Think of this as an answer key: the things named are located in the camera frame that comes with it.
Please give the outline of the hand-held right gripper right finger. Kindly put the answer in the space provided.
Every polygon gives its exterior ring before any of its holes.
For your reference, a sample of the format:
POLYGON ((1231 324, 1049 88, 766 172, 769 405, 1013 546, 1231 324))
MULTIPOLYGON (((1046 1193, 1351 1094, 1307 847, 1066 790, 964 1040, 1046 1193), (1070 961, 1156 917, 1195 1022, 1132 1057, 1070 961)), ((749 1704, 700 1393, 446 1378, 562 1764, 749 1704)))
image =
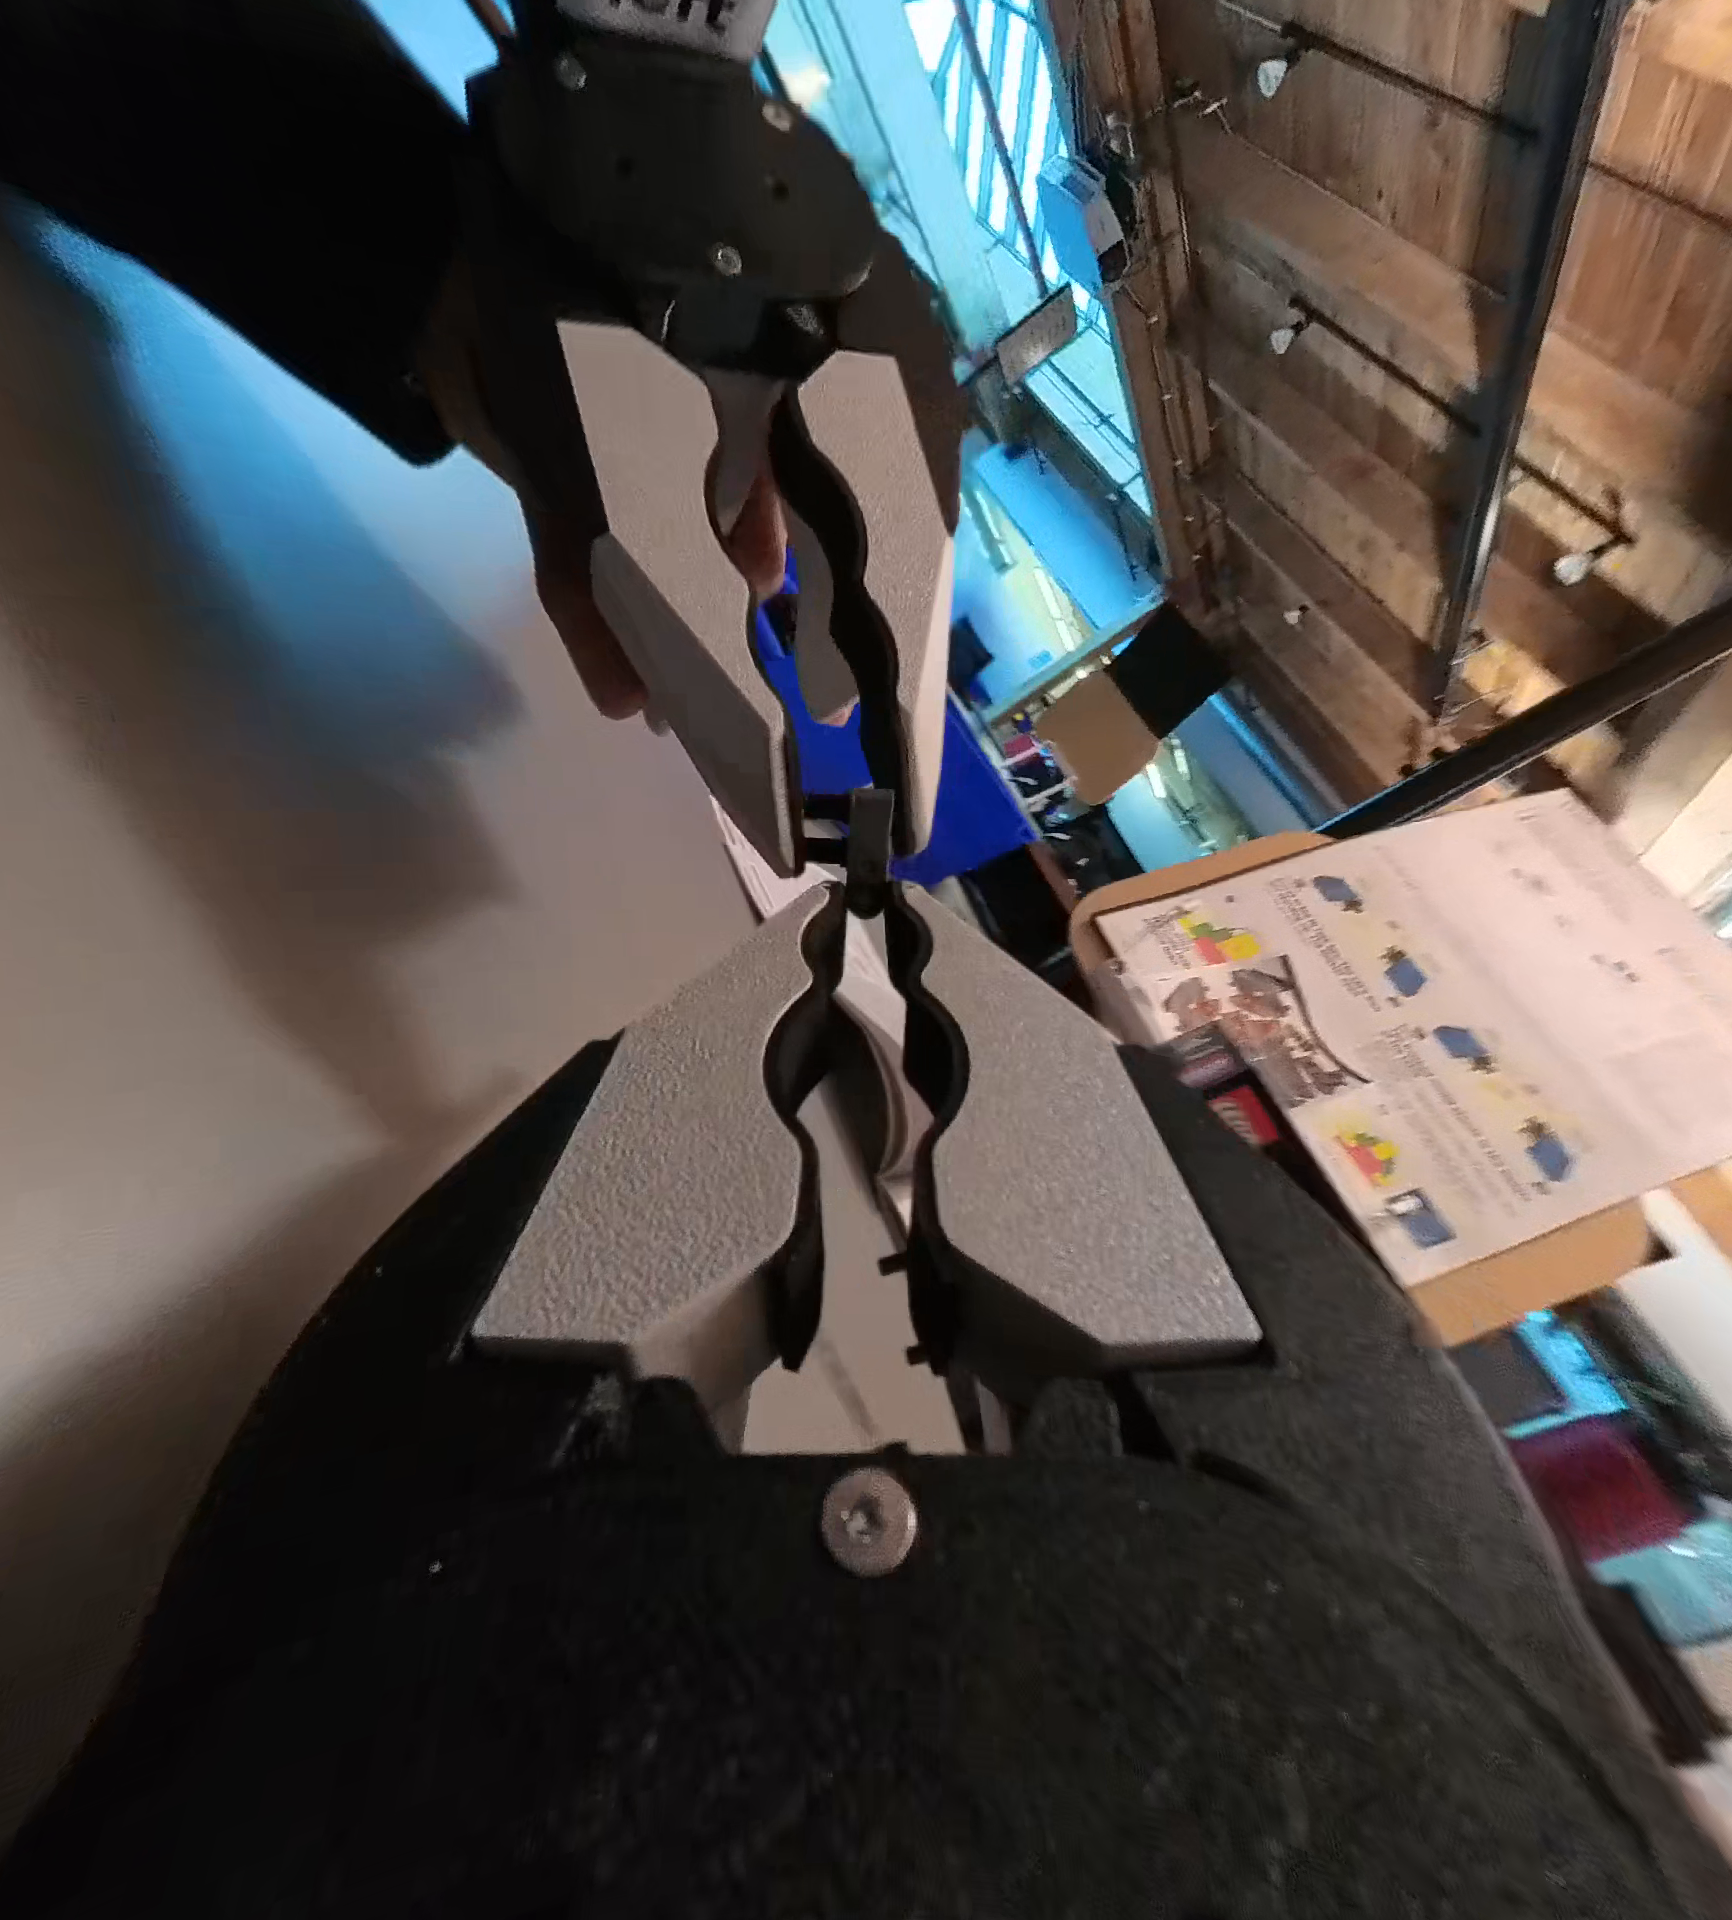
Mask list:
POLYGON ((922 888, 881 888, 902 1009, 873 1175, 914 1346, 970 1454, 1042 1392, 1257 1358, 1266 1334, 1111 1034, 922 888))

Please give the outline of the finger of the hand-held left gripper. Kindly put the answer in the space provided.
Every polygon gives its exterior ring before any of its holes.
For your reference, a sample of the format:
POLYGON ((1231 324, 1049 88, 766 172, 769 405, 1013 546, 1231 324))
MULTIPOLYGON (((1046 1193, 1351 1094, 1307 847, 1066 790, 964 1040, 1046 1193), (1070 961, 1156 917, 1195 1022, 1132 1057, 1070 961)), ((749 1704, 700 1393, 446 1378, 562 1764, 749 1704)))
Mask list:
POLYGON ((958 443, 943 484, 884 352, 841 348, 782 394, 769 431, 798 582, 792 659, 805 711, 857 721, 893 844, 923 851, 942 774, 958 443))
POLYGON ((754 645, 756 595, 709 511, 709 383, 642 332, 555 325, 604 532, 594 601, 709 800, 782 877, 805 866, 796 748, 754 645))

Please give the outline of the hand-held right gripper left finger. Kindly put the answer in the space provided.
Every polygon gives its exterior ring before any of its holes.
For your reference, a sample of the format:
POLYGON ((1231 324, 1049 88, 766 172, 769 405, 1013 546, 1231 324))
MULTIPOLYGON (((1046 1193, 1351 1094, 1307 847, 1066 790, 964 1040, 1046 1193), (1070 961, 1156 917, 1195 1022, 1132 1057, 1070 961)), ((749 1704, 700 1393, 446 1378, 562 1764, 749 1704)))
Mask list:
POLYGON ((470 1326, 474 1355, 673 1381, 746 1451, 757 1379, 819 1332, 804 1105, 832 1065, 850 912, 817 882, 625 1026, 470 1326))

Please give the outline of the small black toy pin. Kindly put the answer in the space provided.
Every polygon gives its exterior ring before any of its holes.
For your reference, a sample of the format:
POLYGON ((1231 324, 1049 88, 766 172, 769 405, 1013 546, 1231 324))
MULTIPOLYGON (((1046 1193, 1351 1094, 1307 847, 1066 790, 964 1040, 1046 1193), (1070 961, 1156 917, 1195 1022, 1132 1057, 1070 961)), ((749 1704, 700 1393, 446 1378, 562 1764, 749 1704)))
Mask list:
POLYGON ((838 793, 805 793, 801 801, 804 866, 835 875, 845 912, 879 919, 893 891, 900 797, 877 783, 838 793))

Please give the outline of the person's left hand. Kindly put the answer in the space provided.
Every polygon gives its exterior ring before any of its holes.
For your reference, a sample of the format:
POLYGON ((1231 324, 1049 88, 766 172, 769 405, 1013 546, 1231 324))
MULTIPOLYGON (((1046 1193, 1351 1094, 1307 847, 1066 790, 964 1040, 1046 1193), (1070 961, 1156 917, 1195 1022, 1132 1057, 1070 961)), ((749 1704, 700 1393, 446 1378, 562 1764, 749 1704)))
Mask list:
MULTIPOLYGON (((647 690, 627 659, 592 595, 590 540, 576 534, 571 521, 534 497, 517 482, 517 496, 534 555, 536 591, 542 612, 562 642, 578 679, 607 719, 643 717, 661 731, 651 716, 647 690)), ((719 534, 719 546, 757 604, 782 587, 787 564, 787 528, 784 501, 766 458, 743 489, 737 511, 719 534)))

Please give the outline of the black toy set box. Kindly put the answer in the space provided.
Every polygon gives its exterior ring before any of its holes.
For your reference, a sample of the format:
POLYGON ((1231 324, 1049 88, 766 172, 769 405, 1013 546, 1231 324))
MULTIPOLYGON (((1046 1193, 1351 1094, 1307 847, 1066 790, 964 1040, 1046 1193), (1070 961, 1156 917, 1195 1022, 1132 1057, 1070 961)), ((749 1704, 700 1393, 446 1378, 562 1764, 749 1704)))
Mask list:
POLYGON ((1158 1041, 1156 1053, 1246 1143, 1277 1157, 1306 1151, 1293 1114, 1315 1096, 1318 1082, 1296 1046, 1204 1024, 1158 1041))

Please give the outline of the open white instruction booklet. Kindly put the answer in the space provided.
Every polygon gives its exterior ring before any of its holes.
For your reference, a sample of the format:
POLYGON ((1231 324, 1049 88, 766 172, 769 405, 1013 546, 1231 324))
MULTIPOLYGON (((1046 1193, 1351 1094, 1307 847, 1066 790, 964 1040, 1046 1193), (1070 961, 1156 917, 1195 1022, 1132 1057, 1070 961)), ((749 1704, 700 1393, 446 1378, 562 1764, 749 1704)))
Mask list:
POLYGON ((906 1276, 881 1267, 903 1248, 911 1160, 930 1124, 902 1071, 903 1031, 886 921, 850 917, 830 1067, 798 1112, 821 1193, 819 1324, 796 1367, 771 1363, 752 1384, 739 1436, 749 1456, 964 1450, 948 1381, 910 1355, 906 1276))

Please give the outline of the blue plastic bin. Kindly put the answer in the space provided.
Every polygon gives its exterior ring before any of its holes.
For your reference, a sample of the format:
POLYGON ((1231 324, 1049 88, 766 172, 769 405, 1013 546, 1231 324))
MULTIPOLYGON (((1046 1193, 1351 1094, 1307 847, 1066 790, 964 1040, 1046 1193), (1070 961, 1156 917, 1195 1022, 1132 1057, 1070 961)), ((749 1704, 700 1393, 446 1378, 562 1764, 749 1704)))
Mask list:
MULTIPOLYGON (((784 564, 782 587, 766 599, 754 621, 757 657, 782 702, 798 757, 800 782, 811 797, 835 797, 869 783, 861 749, 859 717, 823 723, 811 717, 789 639, 798 628, 800 577, 792 558, 784 564)), ((911 885, 930 888, 964 877, 1007 851, 1020 851, 1038 830, 998 771, 983 735, 958 698, 943 698, 943 733, 931 828, 923 849, 893 858, 887 872, 911 885)))

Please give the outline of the brown black hanging panel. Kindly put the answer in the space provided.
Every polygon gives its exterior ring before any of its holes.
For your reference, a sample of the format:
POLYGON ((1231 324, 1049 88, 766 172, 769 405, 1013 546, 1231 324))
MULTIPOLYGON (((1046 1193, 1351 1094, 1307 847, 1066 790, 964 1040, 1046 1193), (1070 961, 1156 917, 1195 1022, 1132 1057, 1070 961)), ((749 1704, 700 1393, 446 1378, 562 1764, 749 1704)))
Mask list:
POLYGON ((1103 663, 1052 698, 1031 731, 1076 805, 1093 807, 1142 778, 1166 740, 1233 677, 1229 651, 1166 598, 1103 663))

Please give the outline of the brown cardboard board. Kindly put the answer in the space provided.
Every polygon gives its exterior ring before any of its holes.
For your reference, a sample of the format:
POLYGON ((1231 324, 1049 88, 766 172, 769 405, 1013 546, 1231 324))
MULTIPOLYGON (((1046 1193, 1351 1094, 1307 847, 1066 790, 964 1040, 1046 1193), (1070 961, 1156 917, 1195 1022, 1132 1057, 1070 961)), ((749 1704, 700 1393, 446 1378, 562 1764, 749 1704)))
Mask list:
MULTIPOLYGON (((1093 1016, 1127 1037, 1127 1016, 1110 947, 1098 921, 1118 909, 1146 907, 1172 893, 1207 891, 1227 879, 1332 845, 1326 831, 1296 828, 1240 842, 1202 858, 1105 882, 1070 906, 1068 942, 1093 1016)), ((1653 1258, 1656 1235, 1644 1201, 1622 1199, 1546 1233, 1470 1260, 1437 1278, 1407 1283, 1413 1307, 1445 1347, 1500 1332, 1527 1312, 1559 1307, 1580 1296, 1620 1283, 1653 1258)))

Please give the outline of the printed instruction sheet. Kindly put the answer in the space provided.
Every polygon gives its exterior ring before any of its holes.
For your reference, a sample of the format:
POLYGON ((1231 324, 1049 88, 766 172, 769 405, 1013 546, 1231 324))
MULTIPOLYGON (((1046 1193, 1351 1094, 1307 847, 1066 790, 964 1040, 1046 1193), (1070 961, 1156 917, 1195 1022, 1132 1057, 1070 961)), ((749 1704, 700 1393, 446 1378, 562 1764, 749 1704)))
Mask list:
POLYGON ((1570 791, 1100 907, 1111 1016, 1222 1044, 1407 1290, 1732 1162, 1732 945, 1570 791))

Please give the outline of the black metal pole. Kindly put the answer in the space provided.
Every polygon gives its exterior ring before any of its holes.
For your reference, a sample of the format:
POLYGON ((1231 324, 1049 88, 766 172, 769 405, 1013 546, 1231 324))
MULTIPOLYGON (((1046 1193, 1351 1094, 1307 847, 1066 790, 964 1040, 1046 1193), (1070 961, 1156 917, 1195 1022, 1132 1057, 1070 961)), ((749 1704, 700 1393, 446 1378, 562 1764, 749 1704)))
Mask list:
POLYGON ((1427 818, 1730 657, 1732 595, 1633 645, 1588 679, 1542 698, 1492 731, 1383 786, 1315 831, 1336 844, 1427 818))

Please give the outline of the white wall device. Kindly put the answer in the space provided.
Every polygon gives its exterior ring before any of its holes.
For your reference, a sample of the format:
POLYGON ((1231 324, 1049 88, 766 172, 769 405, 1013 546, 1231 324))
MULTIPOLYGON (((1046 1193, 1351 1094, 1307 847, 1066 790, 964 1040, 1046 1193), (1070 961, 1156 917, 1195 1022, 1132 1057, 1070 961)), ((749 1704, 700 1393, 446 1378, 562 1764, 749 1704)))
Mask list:
POLYGON ((1047 155, 1036 205, 1059 274, 1089 296, 1110 293, 1127 269, 1129 251, 1103 174, 1077 155, 1047 155))

